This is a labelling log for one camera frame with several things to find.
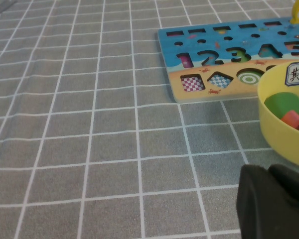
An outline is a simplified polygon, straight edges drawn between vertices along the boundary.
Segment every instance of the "diamond cutout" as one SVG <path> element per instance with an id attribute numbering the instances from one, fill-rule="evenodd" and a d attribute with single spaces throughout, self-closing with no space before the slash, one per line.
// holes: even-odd
<path id="1" fill-rule="evenodd" d="M 229 86 L 232 80 L 233 78 L 230 76 L 221 72 L 215 72 L 207 81 L 215 86 L 225 89 Z"/>

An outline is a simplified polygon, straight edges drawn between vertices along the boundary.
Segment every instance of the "label sticker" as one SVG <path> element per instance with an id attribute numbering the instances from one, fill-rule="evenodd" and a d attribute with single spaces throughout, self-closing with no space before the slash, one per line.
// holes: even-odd
<path id="1" fill-rule="evenodd" d="M 299 85 L 299 62 L 293 62 L 287 67 L 286 86 Z"/>

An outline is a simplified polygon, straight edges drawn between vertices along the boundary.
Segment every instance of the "number 1 cutout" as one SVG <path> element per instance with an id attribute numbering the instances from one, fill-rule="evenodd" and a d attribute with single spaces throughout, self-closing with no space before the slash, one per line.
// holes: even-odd
<path id="1" fill-rule="evenodd" d="M 182 62 L 184 68 L 194 67 L 193 62 L 188 53 L 180 53 L 176 55 Z"/>

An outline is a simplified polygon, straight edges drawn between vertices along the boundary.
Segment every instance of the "number 2 cutout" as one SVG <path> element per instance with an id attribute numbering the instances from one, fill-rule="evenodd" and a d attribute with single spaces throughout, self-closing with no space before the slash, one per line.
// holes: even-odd
<path id="1" fill-rule="evenodd" d="M 202 66 L 212 66 L 212 65 L 222 65 L 223 61 L 217 60 L 219 57 L 216 51 L 200 51 L 197 53 L 199 56 L 205 58 L 205 60 L 201 63 Z"/>
<path id="2" fill-rule="evenodd" d="M 232 62 L 242 63 L 242 62 L 250 61 L 250 59 L 251 59 L 251 56 L 246 54 L 246 50 L 244 48 L 241 48 L 241 47 L 227 48 L 226 51 L 232 52 L 231 54 L 233 56 L 236 56 L 236 58 L 231 59 Z"/>

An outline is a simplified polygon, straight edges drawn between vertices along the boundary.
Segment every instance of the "orange block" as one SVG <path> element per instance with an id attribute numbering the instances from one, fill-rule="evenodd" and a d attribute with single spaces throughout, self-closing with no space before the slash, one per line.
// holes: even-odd
<path id="1" fill-rule="evenodd" d="M 299 127 L 299 115 L 295 111 L 287 112 L 281 120 L 293 128 Z"/>

